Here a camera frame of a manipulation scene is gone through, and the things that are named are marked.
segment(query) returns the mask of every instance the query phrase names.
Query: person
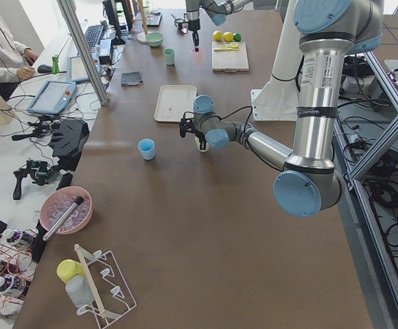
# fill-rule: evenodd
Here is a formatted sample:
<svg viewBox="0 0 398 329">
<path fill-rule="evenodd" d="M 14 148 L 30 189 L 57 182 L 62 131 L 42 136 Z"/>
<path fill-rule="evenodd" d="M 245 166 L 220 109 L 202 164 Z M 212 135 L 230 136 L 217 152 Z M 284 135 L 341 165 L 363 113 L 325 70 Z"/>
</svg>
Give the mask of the person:
<svg viewBox="0 0 398 329">
<path fill-rule="evenodd" d="M 38 55 L 13 39 L 0 15 L 0 95 L 8 100 L 20 81 L 31 78 Z"/>
</svg>

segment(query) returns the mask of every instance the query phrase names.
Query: black pants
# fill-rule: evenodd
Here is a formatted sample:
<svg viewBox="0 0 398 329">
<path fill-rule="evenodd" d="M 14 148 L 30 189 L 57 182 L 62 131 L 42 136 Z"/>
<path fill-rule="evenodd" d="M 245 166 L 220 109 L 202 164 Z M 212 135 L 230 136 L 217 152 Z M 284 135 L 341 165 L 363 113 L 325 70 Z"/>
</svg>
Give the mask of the black pants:
<svg viewBox="0 0 398 329">
<path fill-rule="evenodd" d="M 18 86 L 18 82 L 3 82 L 0 83 L 0 96 L 7 101 L 11 96 L 14 90 Z"/>
</svg>

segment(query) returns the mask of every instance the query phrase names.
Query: hand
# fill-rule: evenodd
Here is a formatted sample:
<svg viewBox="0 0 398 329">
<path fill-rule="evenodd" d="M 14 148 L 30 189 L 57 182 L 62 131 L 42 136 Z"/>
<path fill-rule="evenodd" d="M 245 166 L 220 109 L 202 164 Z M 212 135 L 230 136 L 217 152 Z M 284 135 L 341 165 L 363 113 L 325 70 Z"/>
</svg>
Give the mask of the hand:
<svg viewBox="0 0 398 329">
<path fill-rule="evenodd" d="M 38 59 L 39 55 L 32 51 L 30 48 L 27 48 L 24 51 L 25 58 L 27 59 L 28 64 L 33 65 L 33 63 Z"/>
<path fill-rule="evenodd" d="M 34 67 L 26 66 L 23 69 L 19 69 L 18 71 L 16 71 L 16 75 L 19 79 L 26 80 L 31 78 L 35 72 L 36 70 L 34 69 Z"/>
</svg>

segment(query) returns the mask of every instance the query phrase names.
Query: white desk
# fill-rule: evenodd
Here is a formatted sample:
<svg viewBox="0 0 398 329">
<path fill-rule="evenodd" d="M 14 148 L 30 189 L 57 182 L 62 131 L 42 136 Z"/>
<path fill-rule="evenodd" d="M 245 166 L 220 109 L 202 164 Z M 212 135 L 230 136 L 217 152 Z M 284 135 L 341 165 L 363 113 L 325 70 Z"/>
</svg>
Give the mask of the white desk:
<svg viewBox="0 0 398 329">
<path fill-rule="evenodd" d="M 69 37 L 66 27 L 63 27 L 56 34 L 45 48 L 44 52 L 39 56 L 34 67 L 37 69 L 40 64 L 51 65 L 51 57 L 56 55 L 62 47 L 63 49 L 59 56 L 59 68 L 61 71 L 66 71 L 67 58 L 77 54 L 75 45 Z M 116 49 L 113 58 L 114 62 L 119 57 L 120 51 L 122 51 L 122 47 Z M 66 73 L 34 77 L 33 79 L 23 82 L 15 90 L 13 97 L 20 95 L 36 95 L 46 80 L 65 81 Z M 80 94 L 81 96 L 75 101 L 76 96 Z M 8 101 L 9 105 L 15 108 L 16 115 L 22 122 L 36 121 L 36 117 L 33 117 L 25 111 L 32 99 L 33 97 L 16 97 Z M 69 108 L 61 113 L 61 116 L 83 118 L 88 123 L 89 129 L 91 130 L 94 120 L 97 117 L 98 110 L 100 109 L 100 103 L 97 100 L 96 94 L 93 92 L 91 84 L 78 84 L 78 88 L 70 104 Z M 24 125 L 24 128 L 26 129 L 25 133 L 30 133 L 32 131 L 32 127 Z M 0 125 L 0 135 L 11 135 L 21 130 L 21 124 L 16 119 L 13 119 L 9 125 Z M 42 145 L 47 145 L 50 139 L 49 136 L 44 138 L 33 138 L 34 141 Z M 11 136 L 0 136 L 0 220 L 6 222 L 8 228 L 33 230 L 38 221 L 38 211 L 48 196 L 56 190 L 58 182 L 62 177 L 62 175 L 57 173 L 50 179 L 49 184 L 44 186 L 32 184 L 32 179 L 30 177 L 24 178 L 22 181 L 22 198 L 18 201 L 13 200 L 13 190 L 16 186 L 16 178 L 13 175 L 13 171 L 23 166 L 28 158 L 46 160 L 50 165 L 53 160 L 54 164 L 57 164 L 58 159 L 52 158 L 52 148 L 48 146 L 40 148 L 41 150 L 37 149 L 35 144 L 29 139 L 12 141 Z M 33 273 L 34 269 L 35 265 L 33 264 L 30 266 L 31 272 L 27 272 L 27 274 Z M 2 311 L 3 313 L 11 313 L 11 311 L 19 307 L 21 306 L 7 303 Z M 12 325 L 6 324 L 0 320 L 0 329 L 11 327 Z"/>
</svg>

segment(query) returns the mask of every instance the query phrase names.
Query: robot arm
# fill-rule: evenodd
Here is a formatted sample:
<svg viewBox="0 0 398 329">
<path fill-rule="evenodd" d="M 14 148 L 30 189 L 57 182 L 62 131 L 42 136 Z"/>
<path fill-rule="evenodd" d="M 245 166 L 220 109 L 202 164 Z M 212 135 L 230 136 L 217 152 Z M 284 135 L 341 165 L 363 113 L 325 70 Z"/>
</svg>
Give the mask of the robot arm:
<svg viewBox="0 0 398 329">
<path fill-rule="evenodd" d="M 199 9 L 204 8 L 210 19 L 217 26 L 223 24 L 226 15 L 241 10 L 247 3 L 252 0 L 226 0 L 218 5 L 214 0 L 185 0 L 187 8 L 188 30 L 193 32 L 194 49 L 199 50 L 199 34 L 200 20 Z"/>
<path fill-rule="evenodd" d="M 194 103 L 196 136 L 212 148 L 237 141 L 282 169 L 274 196 L 284 211 L 307 217 L 337 204 L 344 181 L 330 160 L 344 57 L 375 49 L 382 37 L 383 0 L 298 0 L 294 23 L 304 54 L 293 149 L 244 123 L 220 120 L 212 98 Z"/>
</svg>

